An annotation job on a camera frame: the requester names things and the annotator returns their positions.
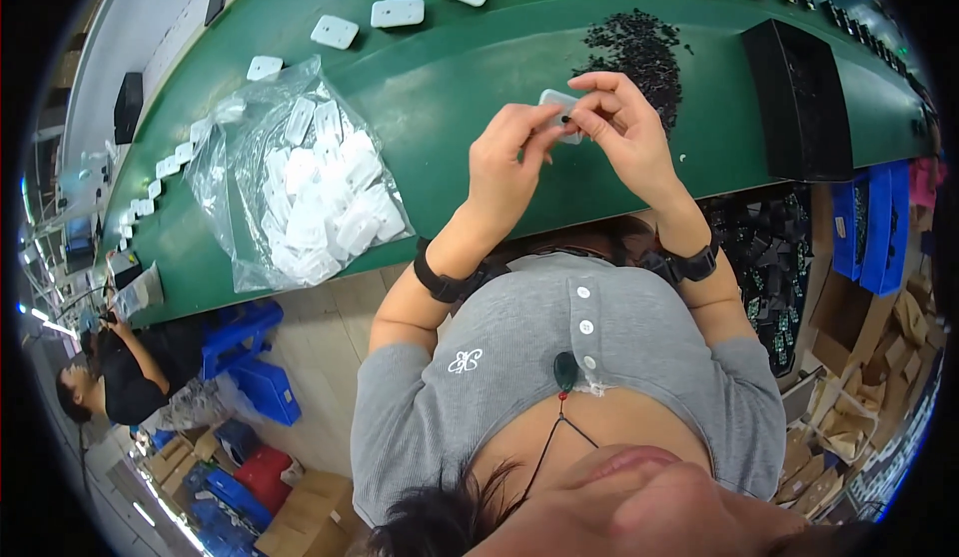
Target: necklace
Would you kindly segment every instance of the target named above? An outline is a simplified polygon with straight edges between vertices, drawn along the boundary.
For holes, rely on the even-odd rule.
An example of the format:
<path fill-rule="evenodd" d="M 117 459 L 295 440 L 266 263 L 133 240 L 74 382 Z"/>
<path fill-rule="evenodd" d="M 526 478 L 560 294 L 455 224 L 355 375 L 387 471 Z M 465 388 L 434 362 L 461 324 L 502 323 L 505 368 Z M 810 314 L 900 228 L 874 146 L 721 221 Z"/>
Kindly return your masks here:
<path fill-rule="evenodd" d="M 579 365 L 576 363 L 576 357 L 569 351 L 564 351 L 563 353 L 556 356 L 556 359 L 552 361 L 552 376 L 556 380 L 556 385 L 559 386 L 559 416 L 556 418 L 556 421 L 552 425 L 552 430 L 549 431 L 549 436 L 545 439 L 545 446 L 543 447 L 543 453 L 540 454 L 539 462 L 536 463 L 536 469 L 533 470 L 533 477 L 529 479 L 529 484 L 526 485 L 526 490 L 522 492 L 522 499 L 520 502 L 526 500 L 526 496 L 529 495 L 529 489 L 532 488 L 533 482 L 536 481 L 536 475 L 539 474 L 540 467 L 543 465 L 543 459 L 545 458 L 545 452 L 549 449 L 549 443 L 552 441 L 552 435 L 556 433 L 556 429 L 559 428 L 560 422 L 565 422 L 573 430 L 579 433 L 580 436 L 586 439 L 589 444 L 593 445 L 596 449 L 599 449 L 599 445 L 593 443 L 593 439 L 586 435 L 585 432 L 579 429 L 573 422 L 571 422 L 566 415 L 563 413 L 563 402 L 566 401 L 566 398 L 569 397 L 569 391 L 572 390 L 573 385 L 576 383 L 576 378 L 579 376 Z"/>

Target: embroidered logo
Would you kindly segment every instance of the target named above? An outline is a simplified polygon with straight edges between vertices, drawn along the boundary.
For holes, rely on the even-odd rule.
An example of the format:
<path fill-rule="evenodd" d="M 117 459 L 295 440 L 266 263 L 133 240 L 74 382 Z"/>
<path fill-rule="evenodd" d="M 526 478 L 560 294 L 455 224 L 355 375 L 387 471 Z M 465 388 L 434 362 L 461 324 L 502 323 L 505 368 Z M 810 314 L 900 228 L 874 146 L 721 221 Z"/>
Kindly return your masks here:
<path fill-rule="evenodd" d="M 457 358 L 446 368 L 451 374 L 462 374 L 477 369 L 477 359 L 482 357 L 482 349 L 457 351 Z"/>

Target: gray shirt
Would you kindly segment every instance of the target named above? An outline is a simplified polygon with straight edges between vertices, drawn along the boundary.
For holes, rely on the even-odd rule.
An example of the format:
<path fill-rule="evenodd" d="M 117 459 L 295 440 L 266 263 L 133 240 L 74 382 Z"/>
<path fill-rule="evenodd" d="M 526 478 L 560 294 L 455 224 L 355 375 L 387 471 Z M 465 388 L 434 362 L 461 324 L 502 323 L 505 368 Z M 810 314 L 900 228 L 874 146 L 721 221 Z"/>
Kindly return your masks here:
<path fill-rule="evenodd" d="M 623 386 L 668 407 L 706 445 L 720 484 L 768 501 L 785 457 L 785 411 L 762 344 L 706 346 L 656 274 L 565 253 L 524 257 L 449 323 L 433 360 L 394 344 L 359 372 L 350 439 L 356 512 L 383 524 L 405 489 L 451 478 L 503 426 L 557 392 L 572 351 L 578 389 Z"/>

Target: wooden floor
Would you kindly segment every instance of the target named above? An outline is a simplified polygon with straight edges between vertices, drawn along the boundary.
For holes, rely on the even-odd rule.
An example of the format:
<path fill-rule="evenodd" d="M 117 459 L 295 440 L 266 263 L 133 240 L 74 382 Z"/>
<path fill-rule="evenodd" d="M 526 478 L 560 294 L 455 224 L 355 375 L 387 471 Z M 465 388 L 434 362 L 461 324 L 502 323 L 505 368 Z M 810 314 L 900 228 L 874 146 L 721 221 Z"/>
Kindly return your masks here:
<path fill-rule="evenodd" d="M 273 350 L 260 359 L 287 371 L 303 416 L 292 428 L 254 425 L 269 445 L 306 467 L 350 476 L 357 370 L 366 358 L 373 314 L 405 268 L 394 265 L 275 297 L 285 316 Z"/>

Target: wall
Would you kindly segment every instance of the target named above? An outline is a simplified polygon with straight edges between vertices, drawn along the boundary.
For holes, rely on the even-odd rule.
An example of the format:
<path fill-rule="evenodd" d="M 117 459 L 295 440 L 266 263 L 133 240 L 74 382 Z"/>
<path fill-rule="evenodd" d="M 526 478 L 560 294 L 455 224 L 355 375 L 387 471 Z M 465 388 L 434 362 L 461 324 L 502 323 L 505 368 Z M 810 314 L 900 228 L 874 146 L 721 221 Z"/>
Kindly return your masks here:
<path fill-rule="evenodd" d="M 67 107 L 66 130 L 59 158 L 63 195 L 70 217 L 89 213 L 96 191 L 103 187 L 102 159 L 82 162 L 80 156 L 104 152 L 113 138 L 113 108 L 124 74 L 144 73 L 144 97 L 150 102 L 183 50 L 202 30 L 209 0 L 103 0 L 79 61 Z M 94 175 L 78 179 L 85 168 Z M 108 189 L 102 188 L 105 206 Z"/>

